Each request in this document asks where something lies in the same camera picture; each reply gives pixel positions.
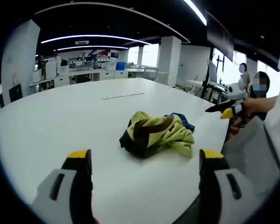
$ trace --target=ceiling light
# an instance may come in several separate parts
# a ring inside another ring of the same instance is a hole
[[[47,42],[51,42],[51,41],[57,41],[57,40],[62,40],[62,39],[67,39],[67,38],[75,38],[75,37],[108,37],[108,38],[117,38],[117,39],[123,39],[123,40],[128,40],[128,41],[135,41],[135,42],[151,45],[151,43],[148,43],[148,42],[145,42],[145,41],[139,41],[139,40],[135,40],[135,39],[132,39],[132,38],[126,38],[126,37],[121,37],[121,36],[110,36],[110,35],[73,35],[73,36],[62,36],[62,37],[57,37],[57,38],[49,39],[49,40],[46,40],[46,41],[42,41],[41,43],[47,43]]]
[[[196,15],[200,18],[202,23],[206,26],[206,18],[202,15],[202,13],[199,11],[199,9],[194,5],[194,3],[191,0],[184,0],[188,6],[191,7],[191,9],[196,13]]]
[[[125,47],[115,47],[115,46],[76,46],[76,47],[69,47],[69,48],[60,48],[60,49],[57,49],[57,50],[68,50],[68,49],[74,49],[74,48],[119,48],[119,49],[128,49],[128,48],[125,48]]]

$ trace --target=desk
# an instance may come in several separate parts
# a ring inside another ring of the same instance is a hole
[[[144,72],[145,68],[126,68],[125,71],[128,72]]]
[[[70,83],[70,77],[72,77],[72,76],[81,76],[81,75],[87,75],[87,74],[108,73],[108,72],[116,72],[116,71],[115,70],[105,70],[105,69],[89,69],[89,70],[70,71],[65,76],[56,76],[56,77],[53,77],[53,78],[49,78],[49,79],[46,79],[46,80],[39,81],[37,83],[31,83],[29,85],[29,87],[36,86],[36,85],[39,85],[41,83],[46,83],[48,81],[55,80],[55,79],[58,79],[58,78],[68,79],[67,83],[69,84]]]
[[[202,88],[202,84],[203,84],[203,81],[196,81],[196,80],[187,80],[186,81],[186,85],[192,85],[196,88]],[[217,83],[214,83],[214,82],[210,82],[210,83],[208,83],[208,85],[210,85],[210,88],[212,88],[212,90],[218,91],[218,92],[222,93],[222,95],[224,97],[227,97],[227,91],[225,90],[224,87],[222,87],[222,86],[220,86],[220,85],[218,85]],[[192,88],[189,93],[194,94],[195,91],[196,91],[196,88]]]
[[[145,94],[103,100],[102,96]],[[0,110],[0,159],[26,203],[73,151],[92,150],[92,207],[102,224],[172,224],[199,194],[199,149],[221,151],[228,127],[213,104],[143,78],[68,85],[36,93]],[[195,125],[194,156],[172,150],[138,160],[119,138],[138,110],[182,113]]]

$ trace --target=curved ceiling light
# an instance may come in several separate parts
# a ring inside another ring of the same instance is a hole
[[[73,5],[97,5],[97,6],[109,6],[109,7],[114,7],[114,8],[120,8],[120,9],[123,9],[123,10],[126,10],[126,11],[129,11],[129,12],[132,12],[132,13],[136,13],[138,15],[142,15],[146,18],[149,18],[165,27],[167,27],[168,29],[171,29],[173,32],[175,32],[176,34],[178,34],[179,36],[181,36],[183,39],[185,39],[187,42],[191,43],[184,35],[182,35],[181,33],[177,32],[175,29],[173,29],[172,27],[168,26],[167,24],[155,19],[154,17],[151,17],[147,14],[144,14],[144,13],[141,13],[139,11],[136,11],[136,10],[133,10],[131,8],[126,8],[126,7],[123,7],[123,6],[118,6],[118,5],[114,5],[114,4],[109,4],[109,3],[103,3],[103,2],[71,2],[71,3],[64,3],[64,4],[60,4],[60,5],[56,5],[56,6],[52,6],[52,7],[49,7],[49,8],[45,8],[43,10],[40,10],[38,12],[35,13],[35,15],[37,14],[40,14],[40,13],[43,13],[43,12],[46,12],[48,10],[51,10],[51,9],[54,9],[54,8],[58,8],[58,7],[63,7],[63,6],[73,6]]]
[[[196,13],[196,15],[200,18],[201,22],[206,26],[206,18],[202,15],[197,6],[191,0],[184,0],[184,2],[190,6],[194,13]]]
[[[128,49],[128,48],[124,48],[124,47],[115,47],[115,46],[101,46],[101,45],[98,45],[98,46],[76,46],[76,47],[69,47],[69,48],[60,48],[60,49],[57,49],[57,50],[68,50],[68,49],[74,49],[74,48],[119,48],[119,49]]]
[[[49,40],[46,40],[46,41],[42,41],[41,43],[47,43],[47,42],[51,42],[51,41],[57,41],[57,40],[62,40],[62,39],[67,39],[67,38],[75,38],[75,37],[108,37],[108,38],[117,38],[117,39],[123,39],[123,40],[128,40],[128,41],[135,41],[135,42],[151,45],[151,43],[148,43],[148,42],[145,42],[145,41],[139,41],[139,40],[135,40],[135,39],[132,39],[132,38],[121,37],[121,36],[110,36],[110,35],[72,35],[72,36],[62,36],[62,37],[57,37],[57,38],[49,39]]]

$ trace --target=white pillar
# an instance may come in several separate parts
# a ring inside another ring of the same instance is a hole
[[[2,56],[1,83],[4,105],[10,103],[9,90],[21,84],[23,97],[36,91],[29,88],[35,70],[35,53],[40,28],[29,20],[10,35]]]
[[[161,50],[161,46],[159,46],[159,51],[158,51],[157,67],[159,67],[159,61],[160,61],[160,50]]]
[[[257,62],[250,58],[247,58],[246,64],[247,64],[247,68],[248,68],[248,73],[250,75],[250,85],[252,85],[254,76],[257,73]]]
[[[168,72],[168,85],[175,87],[182,41],[174,36],[162,37],[159,71]]]
[[[143,47],[139,47],[139,53],[138,53],[138,61],[137,65],[142,65],[142,57],[143,57]]]

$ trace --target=dark blue cloth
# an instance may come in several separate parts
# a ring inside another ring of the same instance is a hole
[[[187,121],[185,115],[180,114],[180,113],[172,113],[172,114],[170,114],[170,115],[173,115],[173,114],[175,114],[175,115],[177,115],[177,116],[180,117],[180,119],[182,120],[182,125],[183,125],[185,128],[191,130],[191,132],[194,131],[195,126],[188,123],[188,121]]]

